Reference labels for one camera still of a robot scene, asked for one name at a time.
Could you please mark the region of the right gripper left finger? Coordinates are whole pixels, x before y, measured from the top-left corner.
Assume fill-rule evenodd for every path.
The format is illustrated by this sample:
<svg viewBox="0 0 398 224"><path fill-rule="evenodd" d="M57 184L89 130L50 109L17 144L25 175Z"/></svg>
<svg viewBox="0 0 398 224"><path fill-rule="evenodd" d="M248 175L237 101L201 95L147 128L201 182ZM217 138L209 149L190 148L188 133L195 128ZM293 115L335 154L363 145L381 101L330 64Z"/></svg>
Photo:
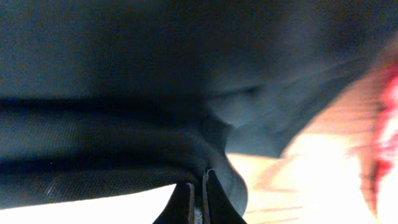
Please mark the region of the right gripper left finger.
<svg viewBox="0 0 398 224"><path fill-rule="evenodd" d="M177 184L167 205L153 224L194 224L194 203L194 185Z"/></svg>

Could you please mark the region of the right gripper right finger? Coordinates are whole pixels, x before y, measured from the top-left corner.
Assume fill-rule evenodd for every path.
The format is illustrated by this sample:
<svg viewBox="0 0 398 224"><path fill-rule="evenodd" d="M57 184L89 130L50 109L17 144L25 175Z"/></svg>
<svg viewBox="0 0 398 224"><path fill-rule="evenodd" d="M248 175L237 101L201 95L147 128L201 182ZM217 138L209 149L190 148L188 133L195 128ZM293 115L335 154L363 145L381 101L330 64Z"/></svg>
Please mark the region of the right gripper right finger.
<svg viewBox="0 0 398 224"><path fill-rule="evenodd" d="M202 182L203 221L206 224L246 224L225 194L213 169Z"/></svg>

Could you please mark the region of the black t-shirt with logo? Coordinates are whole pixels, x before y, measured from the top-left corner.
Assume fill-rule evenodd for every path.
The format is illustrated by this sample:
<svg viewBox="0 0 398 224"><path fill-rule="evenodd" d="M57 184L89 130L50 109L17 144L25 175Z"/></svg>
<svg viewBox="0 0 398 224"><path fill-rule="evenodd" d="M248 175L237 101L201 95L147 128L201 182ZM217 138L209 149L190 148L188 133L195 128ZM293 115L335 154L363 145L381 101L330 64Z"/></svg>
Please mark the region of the black t-shirt with logo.
<svg viewBox="0 0 398 224"><path fill-rule="evenodd" d="M1 2L1 208L279 157L397 32L396 1Z"/></svg>

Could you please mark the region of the red t-shirt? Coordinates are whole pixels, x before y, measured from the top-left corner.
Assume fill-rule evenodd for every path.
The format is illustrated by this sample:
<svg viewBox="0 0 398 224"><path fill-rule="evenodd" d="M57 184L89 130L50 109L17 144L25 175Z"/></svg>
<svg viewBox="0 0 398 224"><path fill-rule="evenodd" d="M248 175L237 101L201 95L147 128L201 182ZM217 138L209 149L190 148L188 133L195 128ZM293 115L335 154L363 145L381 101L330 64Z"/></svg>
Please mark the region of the red t-shirt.
<svg viewBox="0 0 398 224"><path fill-rule="evenodd" d="M381 110L371 141L370 171L359 176L369 184L369 203L378 222L397 223L397 63L380 74Z"/></svg>

